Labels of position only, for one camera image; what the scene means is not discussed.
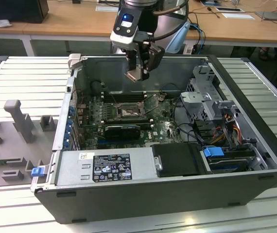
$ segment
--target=metal workbench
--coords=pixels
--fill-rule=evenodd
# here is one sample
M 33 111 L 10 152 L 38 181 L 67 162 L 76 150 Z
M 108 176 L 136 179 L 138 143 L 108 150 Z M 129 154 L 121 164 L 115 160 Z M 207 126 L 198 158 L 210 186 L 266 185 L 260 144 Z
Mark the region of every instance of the metal workbench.
M 56 61 L 59 68 L 55 67 L 55 59 L 59 59 Z M 220 58 L 219 60 L 277 135 L 277 90 L 250 62 L 235 58 Z M 24 92 L 27 92 L 27 88 L 34 88 L 33 83 L 40 85 L 40 80 L 45 80 L 46 85 L 41 86 L 43 88 L 49 86 L 53 92 L 51 97 L 55 95 L 56 100 L 61 100 L 62 97 L 56 97 L 56 95 L 58 92 L 64 93 L 63 83 L 57 85 L 53 82 L 66 80 L 66 77 L 70 76 L 67 67 L 67 58 L 65 57 L 9 57 L 6 62 L 0 61 L 0 78 L 1 75 L 4 75 L 2 78 L 5 80 L 2 86 L 8 85 L 10 88 L 14 86 L 14 80 L 21 78 L 24 83 L 21 91 Z M 11 79 L 11 82 L 6 82 L 7 77 L 15 78 Z M 34 96 L 34 100 L 40 99 L 42 100 L 42 95 Z M 44 111 L 53 114 L 57 119 L 60 109 L 48 106 L 49 101 L 52 100 L 50 98 L 42 104 L 45 104 Z M 3 114 L 2 111 L 0 111 L 0 117 L 3 117 L 3 120 L 8 120 L 7 116 L 1 114 Z M 36 119 L 36 117 L 36 113 L 31 115 L 32 119 Z M 120 208 L 127 211 L 128 207 L 125 205 Z M 62 233 L 275 233 L 277 232 L 277 188 L 265 191 L 246 206 L 61 225 L 55 222 L 53 216 L 34 197 L 29 185 L 0 187 L 0 232 L 38 231 Z

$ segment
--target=green circuit board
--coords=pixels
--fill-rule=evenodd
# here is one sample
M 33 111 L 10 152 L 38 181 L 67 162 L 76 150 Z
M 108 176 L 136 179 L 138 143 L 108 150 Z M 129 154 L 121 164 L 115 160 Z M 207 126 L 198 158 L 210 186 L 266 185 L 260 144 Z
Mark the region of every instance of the green circuit board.
M 172 119 L 175 102 L 173 99 L 160 100 L 159 94 L 148 95 L 141 102 L 121 103 L 105 103 L 101 98 L 93 97 L 86 103 L 85 109 L 80 111 L 80 127 L 84 137 L 82 149 L 137 148 L 150 147 L 157 143 L 182 142 Z M 107 140 L 105 138 L 104 131 L 108 121 L 118 122 L 123 119 L 127 121 L 122 122 L 123 125 L 140 125 L 132 123 L 138 118 L 149 121 L 142 124 L 139 139 Z

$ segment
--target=blue drive latch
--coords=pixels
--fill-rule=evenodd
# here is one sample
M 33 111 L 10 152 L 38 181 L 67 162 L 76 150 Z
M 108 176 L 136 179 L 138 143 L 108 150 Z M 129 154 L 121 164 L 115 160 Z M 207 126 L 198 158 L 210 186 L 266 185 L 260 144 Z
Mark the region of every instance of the blue drive latch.
M 203 150 L 205 157 L 224 156 L 224 152 L 220 147 L 207 147 Z

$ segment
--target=white sticker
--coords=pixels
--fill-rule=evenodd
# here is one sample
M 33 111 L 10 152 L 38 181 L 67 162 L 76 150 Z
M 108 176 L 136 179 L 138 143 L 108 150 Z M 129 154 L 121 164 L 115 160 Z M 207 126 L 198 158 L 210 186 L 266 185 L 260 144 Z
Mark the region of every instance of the white sticker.
M 124 172 L 124 173 L 122 173 L 122 176 L 131 176 L 131 173 L 130 172 Z
M 93 159 L 94 152 L 79 153 L 79 159 Z

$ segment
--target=floor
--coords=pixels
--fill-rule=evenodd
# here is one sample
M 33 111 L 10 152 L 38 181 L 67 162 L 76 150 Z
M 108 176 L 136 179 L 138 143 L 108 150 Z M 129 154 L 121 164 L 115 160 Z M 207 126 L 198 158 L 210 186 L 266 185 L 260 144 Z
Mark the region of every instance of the floor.
M 64 41 L 33 41 L 35 51 L 38 56 L 67 56 Z M 83 55 L 100 55 L 110 53 L 110 42 L 91 42 L 91 41 L 70 41 L 71 53 L 81 53 Z M 217 57 L 230 57 L 232 46 L 204 46 L 201 54 L 214 54 Z M 262 61 L 258 58 L 259 48 L 256 48 L 250 57 L 251 62 L 275 85 L 277 85 L 277 59 L 273 59 L 275 53 L 270 49 L 270 61 Z M 20 40 L 0 39 L 0 55 L 26 56 L 23 44 Z

